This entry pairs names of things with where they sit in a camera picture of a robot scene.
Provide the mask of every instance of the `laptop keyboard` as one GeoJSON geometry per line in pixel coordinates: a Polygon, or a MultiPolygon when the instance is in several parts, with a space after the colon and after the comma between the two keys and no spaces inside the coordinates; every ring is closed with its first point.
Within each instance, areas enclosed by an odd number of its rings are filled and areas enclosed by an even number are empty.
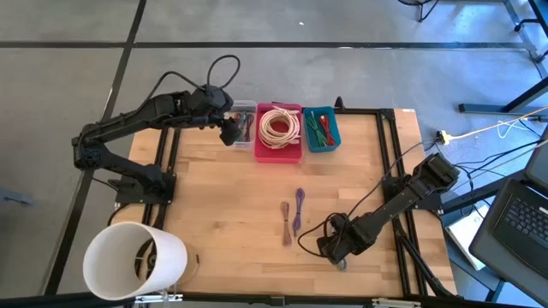
{"type": "Polygon", "coordinates": [[[548,249],[548,211],[542,210],[514,196],[509,201],[504,221],[548,249]]]}

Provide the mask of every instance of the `laptop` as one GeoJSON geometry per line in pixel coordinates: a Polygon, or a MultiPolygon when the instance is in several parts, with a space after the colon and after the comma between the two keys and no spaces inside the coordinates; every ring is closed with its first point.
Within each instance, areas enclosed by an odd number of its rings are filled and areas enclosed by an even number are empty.
{"type": "Polygon", "coordinates": [[[533,151],[524,178],[505,181],[469,251],[548,306],[548,145],[533,151]]]}

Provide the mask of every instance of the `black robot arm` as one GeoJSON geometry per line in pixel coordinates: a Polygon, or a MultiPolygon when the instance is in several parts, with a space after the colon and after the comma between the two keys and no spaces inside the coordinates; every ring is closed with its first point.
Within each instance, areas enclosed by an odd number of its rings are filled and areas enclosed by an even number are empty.
{"type": "Polygon", "coordinates": [[[197,86],[192,94],[185,91],[148,98],[136,110],[85,125],[72,139],[74,165],[81,170],[107,169],[122,175],[120,181],[109,180],[118,190],[116,202],[166,204],[173,197],[174,175],[163,173],[157,165],[144,166],[120,157],[105,143],[147,128],[219,127],[220,139],[232,145],[241,135],[232,118],[224,119],[233,103],[223,88],[210,85],[197,86]]]}
{"type": "Polygon", "coordinates": [[[349,220],[346,214],[330,218],[335,230],[330,236],[317,239],[321,254],[332,264],[338,264],[349,253],[359,255],[372,246],[382,227],[417,201],[431,193],[442,193],[457,181],[459,172],[439,154],[432,154],[414,168],[413,175],[398,181],[394,198],[373,213],[349,220]]]}

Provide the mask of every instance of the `green wire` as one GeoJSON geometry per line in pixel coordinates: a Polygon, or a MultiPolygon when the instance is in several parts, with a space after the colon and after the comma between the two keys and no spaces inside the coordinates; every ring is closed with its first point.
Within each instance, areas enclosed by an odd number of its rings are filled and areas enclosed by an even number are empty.
{"type": "Polygon", "coordinates": [[[319,146],[326,146],[327,138],[319,130],[318,122],[314,119],[314,113],[307,117],[307,125],[316,133],[316,139],[318,139],[319,146]]]}

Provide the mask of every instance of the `pink bin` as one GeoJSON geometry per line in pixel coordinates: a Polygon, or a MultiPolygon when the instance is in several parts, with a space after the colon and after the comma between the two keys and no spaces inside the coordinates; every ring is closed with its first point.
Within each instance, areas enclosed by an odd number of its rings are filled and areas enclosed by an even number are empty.
{"type": "MultiPolygon", "coordinates": [[[[255,139],[255,159],[259,163],[298,163],[302,157],[302,108],[299,104],[268,104],[260,103],[257,105],[257,121],[255,121],[255,127],[257,132],[257,138],[255,139]],[[274,106],[284,108],[286,110],[299,110],[297,117],[300,124],[299,143],[295,145],[288,145],[283,149],[272,150],[267,148],[259,139],[259,123],[260,119],[266,111],[273,110],[274,106]]],[[[287,132],[288,127],[284,123],[274,123],[272,125],[278,132],[287,132]]]]}

